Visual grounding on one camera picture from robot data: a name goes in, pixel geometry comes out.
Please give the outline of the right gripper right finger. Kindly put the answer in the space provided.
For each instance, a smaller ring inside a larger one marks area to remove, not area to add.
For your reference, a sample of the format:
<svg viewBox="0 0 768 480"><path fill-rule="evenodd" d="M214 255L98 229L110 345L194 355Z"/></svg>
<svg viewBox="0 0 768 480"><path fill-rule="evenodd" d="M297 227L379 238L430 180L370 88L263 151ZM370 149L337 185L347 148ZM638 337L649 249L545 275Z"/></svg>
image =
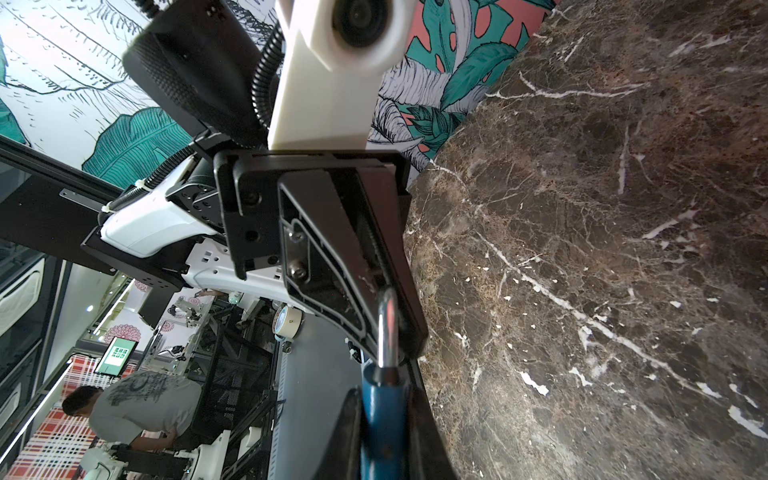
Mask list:
<svg viewBox="0 0 768 480"><path fill-rule="evenodd" d="M407 466L411 480L456 480L426 393L414 388L407 403Z"/></svg>

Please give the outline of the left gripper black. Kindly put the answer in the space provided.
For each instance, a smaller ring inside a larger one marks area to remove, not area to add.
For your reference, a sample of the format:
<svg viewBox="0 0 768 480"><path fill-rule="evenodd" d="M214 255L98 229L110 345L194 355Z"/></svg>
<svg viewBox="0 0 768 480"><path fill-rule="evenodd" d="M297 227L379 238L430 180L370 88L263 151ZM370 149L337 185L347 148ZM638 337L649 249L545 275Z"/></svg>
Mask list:
<svg viewBox="0 0 768 480"><path fill-rule="evenodd" d="M391 286L399 348L407 358L420 357L429 332L403 239L410 169L394 151L217 153L214 175L235 275L244 280L273 257L283 261L289 296L373 359L377 286Z"/></svg>

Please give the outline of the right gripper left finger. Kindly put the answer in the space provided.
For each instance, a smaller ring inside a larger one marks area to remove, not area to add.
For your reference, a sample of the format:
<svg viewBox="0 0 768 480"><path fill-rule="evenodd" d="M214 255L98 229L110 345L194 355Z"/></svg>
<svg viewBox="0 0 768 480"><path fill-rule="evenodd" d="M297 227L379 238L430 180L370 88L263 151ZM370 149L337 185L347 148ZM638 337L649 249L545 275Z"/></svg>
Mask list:
<svg viewBox="0 0 768 480"><path fill-rule="evenodd" d="M361 446L364 430L362 389L348 391L314 480L361 479Z"/></svg>

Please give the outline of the blue padlock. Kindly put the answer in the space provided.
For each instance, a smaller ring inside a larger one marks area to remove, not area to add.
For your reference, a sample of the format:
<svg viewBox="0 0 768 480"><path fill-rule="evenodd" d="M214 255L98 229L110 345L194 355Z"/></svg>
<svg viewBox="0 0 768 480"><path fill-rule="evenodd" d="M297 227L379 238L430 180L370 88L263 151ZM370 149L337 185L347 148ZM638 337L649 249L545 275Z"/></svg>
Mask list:
<svg viewBox="0 0 768 480"><path fill-rule="evenodd" d="M377 353L363 370L363 479L402 479L406 460L406 393L399 368L397 294L387 287L377 307Z"/></svg>

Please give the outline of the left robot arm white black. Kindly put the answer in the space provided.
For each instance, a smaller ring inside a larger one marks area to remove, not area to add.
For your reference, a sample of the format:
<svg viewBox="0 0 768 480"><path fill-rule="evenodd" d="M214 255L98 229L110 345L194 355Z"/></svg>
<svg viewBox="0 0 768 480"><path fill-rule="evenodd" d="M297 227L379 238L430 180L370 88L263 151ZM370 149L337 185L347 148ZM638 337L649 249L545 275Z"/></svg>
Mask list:
<svg viewBox="0 0 768 480"><path fill-rule="evenodd" d="M142 8L124 66L189 140L103 207L84 249L146 284L156 312L184 287L270 298L383 366L419 357L409 163L366 146L414 3L281 1L264 47L221 1Z"/></svg>

